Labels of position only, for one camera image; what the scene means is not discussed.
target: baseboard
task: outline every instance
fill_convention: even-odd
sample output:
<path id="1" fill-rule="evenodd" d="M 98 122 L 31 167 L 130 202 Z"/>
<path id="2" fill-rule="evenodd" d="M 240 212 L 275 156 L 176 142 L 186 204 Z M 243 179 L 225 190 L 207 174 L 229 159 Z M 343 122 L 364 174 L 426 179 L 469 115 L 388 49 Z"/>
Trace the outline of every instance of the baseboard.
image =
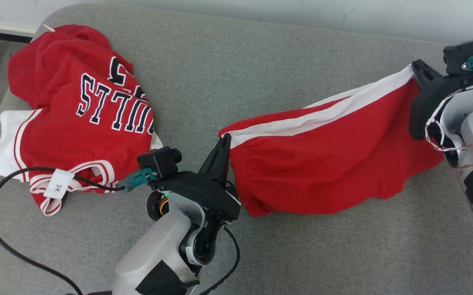
<path id="1" fill-rule="evenodd" d="M 0 24 L 0 40 L 29 43 L 36 29 Z"/>

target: basketball jersey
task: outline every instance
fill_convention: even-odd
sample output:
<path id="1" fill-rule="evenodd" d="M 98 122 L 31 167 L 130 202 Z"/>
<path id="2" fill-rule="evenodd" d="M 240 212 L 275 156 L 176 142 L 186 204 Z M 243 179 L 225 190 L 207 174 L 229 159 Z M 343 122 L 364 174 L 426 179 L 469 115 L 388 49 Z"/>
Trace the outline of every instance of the basketball jersey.
<path id="1" fill-rule="evenodd" d="M 97 30 L 67 25 L 45 32 L 14 54 L 8 64 L 10 91 L 33 110 L 0 116 L 0 175 L 47 166 L 115 187 L 139 166 L 137 156 L 161 142 L 153 133 L 153 111 L 133 65 Z M 52 173 L 15 178 L 46 216 L 61 200 L 43 195 Z M 109 192 L 72 179 L 68 191 Z"/>
<path id="2" fill-rule="evenodd" d="M 231 166 L 248 212 L 336 213 L 401 192 L 406 179 L 443 159 L 408 132 L 418 91 L 406 67 L 306 108 L 220 130 L 232 137 Z"/>

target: cable label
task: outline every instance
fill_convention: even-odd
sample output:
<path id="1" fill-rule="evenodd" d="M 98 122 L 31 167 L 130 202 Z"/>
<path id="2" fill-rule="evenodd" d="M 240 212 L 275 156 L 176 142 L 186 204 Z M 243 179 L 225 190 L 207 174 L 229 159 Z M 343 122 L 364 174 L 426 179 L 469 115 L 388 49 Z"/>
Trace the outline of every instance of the cable label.
<path id="1" fill-rule="evenodd" d="M 73 177 L 74 173 L 60 169 L 55 170 L 43 196 L 54 199 L 63 198 Z"/>

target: jersey number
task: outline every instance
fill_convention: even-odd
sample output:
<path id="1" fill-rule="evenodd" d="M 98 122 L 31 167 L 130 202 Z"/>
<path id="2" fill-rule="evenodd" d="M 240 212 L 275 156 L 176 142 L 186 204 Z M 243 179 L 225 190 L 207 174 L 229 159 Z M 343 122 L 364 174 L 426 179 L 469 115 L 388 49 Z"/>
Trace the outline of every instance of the jersey number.
<path id="1" fill-rule="evenodd" d="M 111 65 L 110 65 L 110 73 L 109 73 L 109 81 L 113 82 L 116 85 L 124 86 L 126 74 L 122 73 L 123 71 L 126 73 L 126 69 L 124 66 L 118 61 L 118 58 L 113 57 L 111 58 Z M 102 108 L 104 106 L 105 101 L 109 97 L 111 93 L 111 88 L 108 86 L 96 82 L 96 79 L 91 77 L 89 74 L 84 73 L 81 78 L 81 102 L 78 104 L 78 109 L 76 115 L 83 116 L 89 110 L 91 106 L 91 95 L 98 97 L 98 105 L 94 110 L 91 119 L 89 120 L 90 123 L 99 125 L 100 124 L 100 112 L 102 112 Z M 148 101 L 145 93 L 143 93 L 141 87 L 139 85 L 136 86 L 134 89 L 134 95 L 130 95 L 128 93 L 124 93 L 122 91 L 116 90 L 113 95 L 111 95 L 111 102 L 118 104 L 118 111 L 116 112 L 116 119 L 111 126 L 114 130 L 121 130 L 122 129 L 122 118 L 124 117 L 124 112 L 127 106 L 128 101 L 133 98 L 136 98 L 136 101 L 133 103 L 133 106 L 130 109 L 128 122 L 125 126 L 124 130 L 129 132 L 136 132 L 136 133 L 143 133 L 146 127 L 146 120 L 147 115 L 149 114 L 151 107 L 147 104 L 143 103 L 142 101 Z M 141 112 L 141 115 L 137 122 L 136 116 Z M 150 127 L 147 129 L 147 133 L 152 134 L 153 130 L 153 123 L 150 123 Z"/>

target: gray table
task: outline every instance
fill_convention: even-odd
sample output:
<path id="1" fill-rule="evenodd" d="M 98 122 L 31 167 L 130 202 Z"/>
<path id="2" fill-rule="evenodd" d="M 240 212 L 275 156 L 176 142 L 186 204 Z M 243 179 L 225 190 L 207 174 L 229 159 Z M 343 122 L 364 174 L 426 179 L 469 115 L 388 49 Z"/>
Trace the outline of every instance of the gray table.
<path id="1" fill-rule="evenodd" d="M 134 63 L 155 109 L 156 131 L 182 151 L 183 170 L 199 169 L 216 132 L 235 121 L 304 107 L 418 58 L 444 66 L 439 43 L 140 7 L 75 5 L 45 21 L 72 23 L 100 30 Z M 0 111 L 6 109 L 28 106 L 7 93 Z M 47 218 L 28 185 L 15 181 L 0 194 L 0 233 L 84 292 L 105 290 L 117 261 L 153 223 L 145 213 L 148 192 L 72 194 Z M 473 220 L 445 163 L 409 179 L 390 200 L 370 199 L 334 215 L 253 219 L 243 211 L 231 229 L 242 250 L 240 267 L 212 294 L 473 294 Z M 234 258 L 221 233 L 201 289 Z M 0 247 L 0 295 L 70 291 Z"/>

